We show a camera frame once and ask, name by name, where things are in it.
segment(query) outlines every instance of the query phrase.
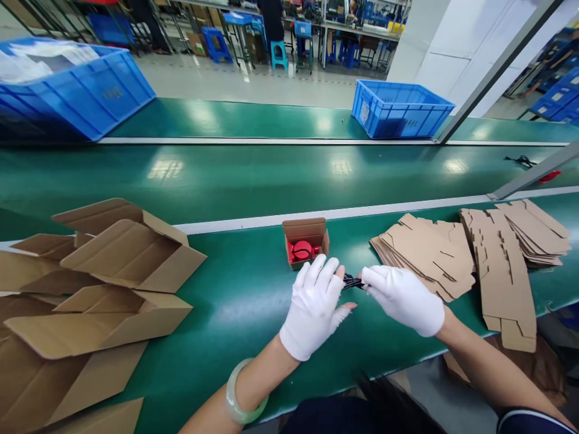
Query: white glove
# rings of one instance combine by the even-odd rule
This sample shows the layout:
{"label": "white glove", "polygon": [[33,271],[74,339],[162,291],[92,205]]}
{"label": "white glove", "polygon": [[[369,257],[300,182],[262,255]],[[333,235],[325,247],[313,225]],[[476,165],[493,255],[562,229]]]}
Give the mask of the white glove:
{"label": "white glove", "polygon": [[365,289],[389,317],[412,327],[420,336],[436,335],[445,321],[442,300],[406,269],[375,265],[362,269]]}
{"label": "white glove", "polygon": [[331,258],[323,267],[325,261],[326,255],[320,254],[297,274],[288,316],[279,332],[285,349],[302,362],[326,342],[356,307],[355,303],[346,303],[336,309],[344,287],[343,275],[334,274],[338,259]]}

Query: jade bangle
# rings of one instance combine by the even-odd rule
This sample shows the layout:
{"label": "jade bangle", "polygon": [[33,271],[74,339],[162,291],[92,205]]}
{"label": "jade bangle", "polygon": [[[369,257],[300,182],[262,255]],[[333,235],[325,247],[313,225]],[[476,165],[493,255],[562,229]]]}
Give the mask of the jade bangle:
{"label": "jade bangle", "polygon": [[231,375],[229,376],[229,380],[227,381],[227,389],[226,389],[226,401],[227,401],[227,411],[235,422],[241,425],[247,425],[250,422],[253,422],[255,419],[261,416],[261,413],[264,412],[265,405],[267,404],[267,400],[269,399],[269,395],[263,400],[263,402],[259,405],[259,407],[253,412],[245,412],[237,403],[237,399],[235,398],[235,383],[237,382],[237,376],[239,372],[243,369],[243,367],[251,362],[253,359],[246,359],[243,360],[239,365],[235,367]]}

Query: small cardboard box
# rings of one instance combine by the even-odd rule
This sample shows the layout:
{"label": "small cardboard box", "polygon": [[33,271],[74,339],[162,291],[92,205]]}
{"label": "small cardboard box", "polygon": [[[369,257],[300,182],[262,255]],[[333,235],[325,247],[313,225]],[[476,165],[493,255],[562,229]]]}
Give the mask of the small cardboard box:
{"label": "small cardboard box", "polygon": [[143,398],[72,416],[38,434],[133,434]]}
{"label": "small cardboard box", "polygon": [[[54,305],[29,295],[0,298],[2,319],[43,315]],[[93,354],[46,360],[18,336],[0,338],[0,432],[24,434],[124,390],[147,341]]]}
{"label": "small cardboard box", "polygon": [[187,38],[195,55],[207,57],[207,44],[205,43],[204,35],[201,33],[187,32]]}
{"label": "small cardboard box", "polygon": [[4,324],[39,356],[56,360],[170,335],[191,309],[172,294],[99,285],[81,289],[54,309],[67,313],[10,318]]}
{"label": "small cardboard box", "polygon": [[114,285],[174,294],[207,258],[189,247],[183,232],[124,199],[52,219],[95,236],[61,260],[60,266]]}
{"label": "small cardboard box", "polygon": [[285,251],[288,256],[289,267],[292,270],[301,269],[306,262],[311,262],[315,256],[309,261],[290,262],[291,247],[289,243],[295,244],[298,241],[304,240],[312,246],[320,246],[320,253],[325,255],[329,254],[330,236],[326,229],[326,219],[324,219],[324,217],[286,220],[282,223],[282,229],[285,238]]}
{"label": "small cardboard box", "polygon": [[89,274],[65,269],[59,261],[74,252],[74,237],[38,234],[11,247],[30,254],[0,252],[0,291],[74,294],[101,282]]}

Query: green conveyor belt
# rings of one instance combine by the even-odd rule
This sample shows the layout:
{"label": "green conveyor belt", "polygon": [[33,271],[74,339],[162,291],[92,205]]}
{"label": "green conveyor belt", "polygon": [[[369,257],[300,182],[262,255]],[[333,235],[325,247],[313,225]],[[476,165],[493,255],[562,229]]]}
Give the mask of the green conveyor belt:
{"label": "green conveyor belt", "polygon": [[[91,146],[0,150],[0,241],[66,233],[50,216],[123,197],[171,224],[480,195],[541,146]],[[541,187],[579,186],[579,160]]]}
{"label": "green conveyor belt", "polygon": [[[533,198],[572,232],[573,250],[564,265],[530,273],[538,315],[579,301],[579,193]],[[486,209],[490,204],[469,206]],[[424,210],[416,216],[458,221],[459,207]],[[368,241],[394,224],[401,213],[329,221],[330,254],[356,274],[378,264]],[[256,356],[279,331],[290,306],[296,273],[286,262],[280,227],[190,236],[207,260],[177,295],[194,306],[171,336],[149,343],[127,389],[107,403],[146,397],[136,434],[173,434],[227,381],[241,360]],[[272,394],[262,420],[288,412],[303,399],[331,395],[354,385],[353,374],[378,376],[406,368],[443,351],[434,338],[421,338],[384,315],[365,293],[347,290],[341,302],[358,307],[327,343]],[[480,335],[480,291],[450,304]]]}
{"label": "green conveyor belt", "polygon": [[[367,140],[341,108],[158,98],[108,137],[263,137]],[[555,122],[467,118],[452,140],[573,142],[579,129]]]}

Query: red tool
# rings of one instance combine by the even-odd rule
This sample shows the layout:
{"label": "red tool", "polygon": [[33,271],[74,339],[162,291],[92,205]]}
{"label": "red tool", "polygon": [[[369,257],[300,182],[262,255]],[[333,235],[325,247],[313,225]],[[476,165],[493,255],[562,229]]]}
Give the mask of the red tool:
{"label": "red tool", "polygon": [[289,243],[289,261],[301,262],[303,260],[312,259],[320,252],[320,246],[312,246],[307,241],[298,241],[294,245]]}

